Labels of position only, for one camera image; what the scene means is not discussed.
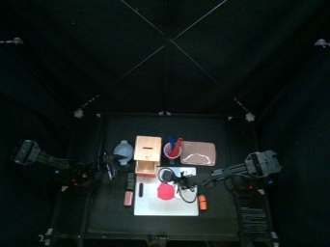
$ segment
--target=table surface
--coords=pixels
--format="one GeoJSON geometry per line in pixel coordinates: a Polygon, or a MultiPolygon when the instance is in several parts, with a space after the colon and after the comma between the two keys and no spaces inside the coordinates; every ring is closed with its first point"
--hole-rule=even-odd
{"type": "MultiPolygon", "coordinates": [[[[158,136],[162,144],[168,135],[213,143],[215,166],[196,166],[196,182],[206,180],[213,169],[240,164],[257,151],[253,124],[244,117],[105,115],[100,120],[80,123],[68,156],[93,161],[102,151],[112,152],[121,140],[133,146],[136,135],[158,136]]],[[[169,163],[161,157],[161,167],[166,166],[169,163]]],[[[178,160],[173,166],[194,167],[178,160]]],[[[124,206],[126,172],[132,171],[133,162],[113,180],[102,178],[92,194],[86,234],[134,239],[148,235],[165,235],[169,239],[237,239],[235,198],[223,181],[204,188],[206,211],[200,211],[198,216],[136,216],[133,205],[124,206]]]]}

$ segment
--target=orange object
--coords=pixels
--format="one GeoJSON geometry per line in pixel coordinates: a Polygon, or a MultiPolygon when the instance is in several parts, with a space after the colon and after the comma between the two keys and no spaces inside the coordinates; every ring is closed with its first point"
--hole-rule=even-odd
{"type": "Polygon", "coordinates": [[[200,210],[206,210],[205,196],[198,195],[200,210]]]}
{"type": "Polygon", "coordinates": [[[132,200],[132,192],[126,191],[125,198],[124,198],[124,205],[130,206],[130,200],[132,200]]]}

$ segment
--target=cup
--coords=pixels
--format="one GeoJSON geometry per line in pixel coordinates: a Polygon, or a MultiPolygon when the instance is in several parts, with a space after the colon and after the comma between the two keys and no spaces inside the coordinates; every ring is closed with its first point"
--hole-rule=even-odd
{"type": "Polygon", "coordinates": [[[170,144],[165,143],[164,145],[164,156],[166,157],[168,160],[173,160],[174,158],[177,158],[180,156],[181,153],[181,148],[178,147],[178,153],[176,156],[169,156],[170,153],[170,144]]]}

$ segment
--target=black wire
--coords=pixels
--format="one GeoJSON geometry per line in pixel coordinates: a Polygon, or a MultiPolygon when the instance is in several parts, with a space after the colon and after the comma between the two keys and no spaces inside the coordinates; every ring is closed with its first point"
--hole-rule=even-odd
{"type": "Polygon", "coordinates": [[[173,171],[172,171],[169,168],[166,168],[166,167],[162,167],[162,168],[158,170],[158,172],[157,172],[158,181],[162,182],[162,183],[166,183],[166,181],[164,181],[164,180],[160,178],[160,171],[162,171],[162,170],[170,171],[173,177],[176,177],[176,175],[173,174],[173,171]]]}
{"type": "Polygon", "coordinates": [[[177,184],[177,191],[178,191],[178,195],[180,195],[181,200],[182,200],[186,204],[190,204],[190,203],[194,202],[194,200],[196,200],[196,198],[197,198],[197,192],[196,192],[196,194],[194,194],[193,200],[192,200],[192,201],[186,201],[186,200],[184,199],[184,197],[181,196],[181,193],[180,193],[180,185],[178,185],[178,184],[177,184]]]}

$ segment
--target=cable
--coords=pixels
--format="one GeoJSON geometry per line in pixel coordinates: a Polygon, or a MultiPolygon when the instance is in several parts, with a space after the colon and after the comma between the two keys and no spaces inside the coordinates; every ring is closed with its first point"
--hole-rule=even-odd
{"type": "Polygon", "coordinates": [[[184,197],[181,196],[181,193],[180,193],[180,185],[177,185],[177,192],[178,192],[178,195],[180,195],[181,200],[182,200],[186,204],[190,204],[190,203],[194,202],[194,200],[196,200],[196,198],[197,198],[197,192],[196,192],[196,194],[194,194],[194,198],[193,198],[192,201],[186,201],[186,200],[184,199],[184,197]]]}

